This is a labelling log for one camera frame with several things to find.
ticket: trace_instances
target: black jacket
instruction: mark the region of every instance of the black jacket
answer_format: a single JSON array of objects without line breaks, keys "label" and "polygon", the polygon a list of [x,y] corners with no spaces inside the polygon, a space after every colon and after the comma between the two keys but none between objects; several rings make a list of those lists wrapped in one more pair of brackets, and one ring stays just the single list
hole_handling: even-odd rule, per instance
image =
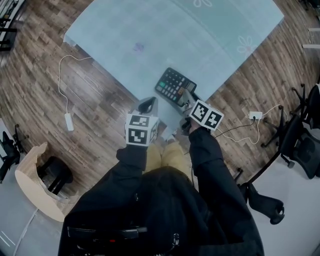
[{"label": "black jacket", "polygon": [[262,256],[255,221],[226,167],[220,146],[205,128],[190,136],[190,156],[199,193],[179,170],[162,167],[143,175],[146,148],[119,149],[119,163],[85,193],[65,218],[59,256],[70,255],[76,244],[67,227],[121,230],[147,227],[118,255],[155,255],[179,246],[172,255]]}]

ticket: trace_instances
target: flower pattern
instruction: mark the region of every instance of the flower pattern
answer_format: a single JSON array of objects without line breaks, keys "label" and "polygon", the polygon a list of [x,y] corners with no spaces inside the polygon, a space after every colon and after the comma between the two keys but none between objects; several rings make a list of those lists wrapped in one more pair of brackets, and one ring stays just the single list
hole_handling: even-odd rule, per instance
[{"label": "flower pattern", "polygon": [[193,5],[197,8],[200,8],[204,4],[207,7],[212,7],[212,2],[210,0],[194,0]]},{"label": "flower pattern", "polygon": [[245,54],[245,58],[248,58],[254,52],[257,46],[252,44],[253,42],[251,36],[248,36],[246,40],[242,36],[239,36],[238,39],[241,44],[237,48],[238,53]]}]

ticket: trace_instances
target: light blue tablecloth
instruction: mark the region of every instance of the light blue tablecloth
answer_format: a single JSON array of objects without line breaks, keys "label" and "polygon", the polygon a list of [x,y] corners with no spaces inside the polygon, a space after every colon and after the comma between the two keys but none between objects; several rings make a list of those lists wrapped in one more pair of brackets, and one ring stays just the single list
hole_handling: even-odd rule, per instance
[{"label": "light blue tablecloth", "polygon": [[154,87],[171,67],[207,100],[283,19],[272,0],[95,0],[65,34],[134,96],[156,95],[171,128],[179,113]]}]

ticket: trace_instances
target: wooden floor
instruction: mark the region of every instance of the wooden floor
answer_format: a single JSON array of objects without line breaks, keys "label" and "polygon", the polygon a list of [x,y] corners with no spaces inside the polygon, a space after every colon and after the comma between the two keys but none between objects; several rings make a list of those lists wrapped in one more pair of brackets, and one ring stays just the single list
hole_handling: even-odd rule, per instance
[{"label": "wooden floor", "polygon": [[[87,55],[63,43],[73,21],[92,0],[28,0],[18,22],[15,47],[4,54],[0,67],[0,116],[13,132],[20,124],[30,136],[23,145],[30,150],[49,142],[51,151],[62,158],[75,177],[72,190],[91,188],[114,164],[116,150],[125,146],[126,112],[135,98],[107,71],[92,60],[75,62],[65,59],[61,65],[61,90],[69,98],[74,132],[66,131],[65,99],[58,93],[58,64],[71,54]],[[315,50],[303,50],[301,44],[320,43],[320,33],[308,34],[307,28],[320,27],[312,11],[306,12],[298,0],[275,0],[285,15],[284,21],[259,46],[254,54],[210,98],[212,106],[225,118],[222,131],[247,125],[249,111],[266,112],[277,104],[289,113],[298,104],[291,87],[318,80],[320,60]],[[268,115],[277,123],[277,109]],[[218,138],[225,161],[234,174],[245,170],[242,181],[259,171],[275,154],[273,144],[260,147],[271,130],[260,124],[260,142],[235,143]],[[256,126],[240,128],[227,134],[236,139],[250,136],[257,140]]]}]

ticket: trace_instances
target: person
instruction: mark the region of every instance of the person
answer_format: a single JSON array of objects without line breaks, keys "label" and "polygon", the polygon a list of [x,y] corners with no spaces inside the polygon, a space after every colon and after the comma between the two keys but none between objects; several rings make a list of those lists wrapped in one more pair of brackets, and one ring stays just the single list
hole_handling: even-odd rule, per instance
[{"label": "person", "polygon": [[199,192],[184,173],[188,166],[178,142],[169,141],[162,158],[155,145],[119,149],[119,163],[66,216],[59,256],[81,248],[68,236],[69,227],[107,233],[145,228],[128,243],[110,240],[105,255],[263,256],[255,221],[217,140],[195,121],[189,140]]}]

